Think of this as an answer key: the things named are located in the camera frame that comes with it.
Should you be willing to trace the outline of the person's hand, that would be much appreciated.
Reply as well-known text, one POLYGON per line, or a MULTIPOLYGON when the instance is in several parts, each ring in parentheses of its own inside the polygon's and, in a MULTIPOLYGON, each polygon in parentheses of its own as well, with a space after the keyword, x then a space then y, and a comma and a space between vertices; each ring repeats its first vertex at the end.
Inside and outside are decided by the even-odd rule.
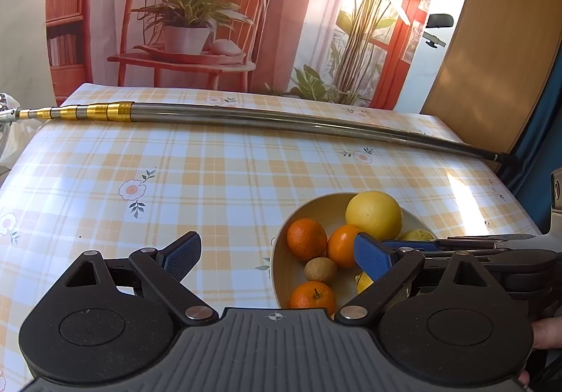
POLYGON ((562 320, 560 317, 543 319, 532 324, 534 351, 560 349, 562 347, 562 320))

